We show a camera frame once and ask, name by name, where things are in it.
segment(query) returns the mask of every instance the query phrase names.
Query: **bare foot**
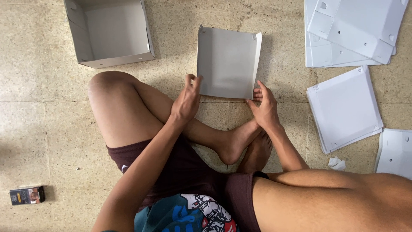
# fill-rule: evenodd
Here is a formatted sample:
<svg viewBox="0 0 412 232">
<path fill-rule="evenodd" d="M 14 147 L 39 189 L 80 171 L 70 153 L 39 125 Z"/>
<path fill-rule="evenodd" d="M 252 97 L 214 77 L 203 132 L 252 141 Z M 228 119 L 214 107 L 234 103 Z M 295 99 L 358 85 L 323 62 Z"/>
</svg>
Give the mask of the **bare foot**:
<svg viewBox="0 0 412 232">
<path fill-rule="evenodd" d="M 227 132 L 227 137 L 214 148 L 219 158 L 226 165 L 236 163 L 243 150 L 253 141 L 261 131 L 255 119 L 248 121 Z"/>
<path fill-rule="evenodd" d="M 260 132 L 249 145 L 245 157 L 236 172 L 249 174 L 261 171 L 265 167 L 272 149 L 272 141 L 267 133 L 264 131 Z"/>
</svg>

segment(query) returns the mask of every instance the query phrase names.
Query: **shorts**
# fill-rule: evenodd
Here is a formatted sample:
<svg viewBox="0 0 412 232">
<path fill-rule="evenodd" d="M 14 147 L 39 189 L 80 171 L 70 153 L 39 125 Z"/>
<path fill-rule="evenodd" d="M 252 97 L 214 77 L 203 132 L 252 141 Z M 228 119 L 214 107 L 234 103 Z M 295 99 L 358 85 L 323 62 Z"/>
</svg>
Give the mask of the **shorts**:
<svg viewBox="0 0 412 232">
<path fill-rule="evenodd" d="M 108 147 L 109 155 L 124 173 L 150 141 L 118 148 Z M 139 211 L 162 198 L 176 194 L 206 195 L 215 199 L 230 213 L 241 231 L 259 232 L 252 201 L 252 183 L 256 176 L 268 179 L 262 172 L 241 174 L 215 171 L 199 157 L 186 138 L 180 135 Z"/>
</svg>

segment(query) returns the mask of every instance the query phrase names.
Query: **teal t-shirt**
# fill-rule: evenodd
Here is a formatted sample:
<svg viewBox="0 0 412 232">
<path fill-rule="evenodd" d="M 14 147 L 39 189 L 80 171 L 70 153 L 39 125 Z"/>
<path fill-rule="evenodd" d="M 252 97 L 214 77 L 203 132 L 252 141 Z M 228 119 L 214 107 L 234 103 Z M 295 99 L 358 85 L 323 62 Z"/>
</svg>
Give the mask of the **teal t-shirt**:
<svg viewBox="0 0 412 232">
<path fill-rule="evenodd" d="M 231 215 L 213 198 L 177 194 L 146 207 L 134 219 L 135 232 L 239 232 Z"/>
</svg>

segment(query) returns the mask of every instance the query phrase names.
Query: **knee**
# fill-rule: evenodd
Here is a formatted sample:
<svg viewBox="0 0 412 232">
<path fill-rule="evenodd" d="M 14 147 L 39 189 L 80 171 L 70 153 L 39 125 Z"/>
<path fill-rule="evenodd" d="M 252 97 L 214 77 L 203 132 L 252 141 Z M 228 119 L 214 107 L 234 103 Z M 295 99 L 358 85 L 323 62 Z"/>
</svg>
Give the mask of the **knee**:
<svg viewBox="0 0 412 232">
<path fill-rule="evenodd" d="M 125 72 L 120 71 L 105 71 L 98 73 L 92 77 L 89 82 L 89 97 L 96 92 L 107 92 L 111 89 L 119 88 L 121 86 L 131 85 L 138 80 Z"/>
</svg>

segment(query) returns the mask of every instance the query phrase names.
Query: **crumpled tissue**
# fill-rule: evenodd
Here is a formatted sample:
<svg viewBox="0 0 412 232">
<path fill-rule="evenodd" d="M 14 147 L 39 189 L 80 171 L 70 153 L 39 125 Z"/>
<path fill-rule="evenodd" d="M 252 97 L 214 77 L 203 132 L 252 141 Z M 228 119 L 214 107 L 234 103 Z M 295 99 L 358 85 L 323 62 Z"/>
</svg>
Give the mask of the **crumpled tissue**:
<svg viewBox="0 0 412 232">
<path fill-rule="evenodd" d="M 337 156 L 335 156 L 334 158 L 329 158 L 328 166 L 331 169 L 338 170 L 338 171 L 342 171 L 346 168 L 345 160 L 340 160 L 340 159 L 338 159 Z"/>
</svg>

